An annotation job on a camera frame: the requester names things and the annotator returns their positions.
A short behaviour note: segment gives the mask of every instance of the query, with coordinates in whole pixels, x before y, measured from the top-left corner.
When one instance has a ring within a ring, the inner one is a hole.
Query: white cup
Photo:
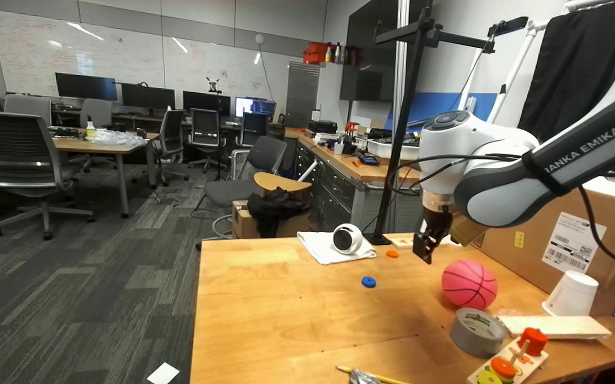
[[[543,302],[550,317],[586,317],[598,293],[598,283],[579,271],[565,271],[559,284]]]

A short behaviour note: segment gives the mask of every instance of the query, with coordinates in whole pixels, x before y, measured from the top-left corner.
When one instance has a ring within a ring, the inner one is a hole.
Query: white box
[[[373,155],[378,159],[391,159],[392,145],[386,141],[373,141],[368,140],[368,155]],[[400,161],[413,161],[418,157],[418,145],[401,145]]]

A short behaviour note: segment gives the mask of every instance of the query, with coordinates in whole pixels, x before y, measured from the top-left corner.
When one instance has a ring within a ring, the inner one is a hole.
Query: pink ball
[[[485,309],[495,302],[495,276],[473,260],[454,260],[442,271],[442,295],[457,308]]]

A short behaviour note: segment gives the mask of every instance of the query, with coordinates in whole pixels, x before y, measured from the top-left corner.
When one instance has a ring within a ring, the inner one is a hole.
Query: ceiling light
[[[187,54],[185,45],[180,39],[173,36],[173,41],[184,54]]]
[[[91,31],[87,31],[87,29],[84,29],[84,27],[78,27],[78,25],[71,25],[71,21],[69,21],[69,29],[75,29],[75,31],[78,31],[78,33],[96,39],[96,41],[102,41],[102,36],[93,34]]]

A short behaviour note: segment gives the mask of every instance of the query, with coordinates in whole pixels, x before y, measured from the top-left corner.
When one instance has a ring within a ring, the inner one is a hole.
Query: paper
[[[314,260],[321,266],[334,266],[334,263],[348,263],[348,260],[363,260],[363,258],[373,258],[375,251],[368,239],[363,239],[361,247],[345,257],[333,251],[331,246],[331,234],[298,234],[301,243],[305,251],[312,255]]]
[[[148,381],[151,384],[168,384],[173,383],[173,379],[180,373],[180,370],[175,370],[173,366],[168,364],[162,364]]]

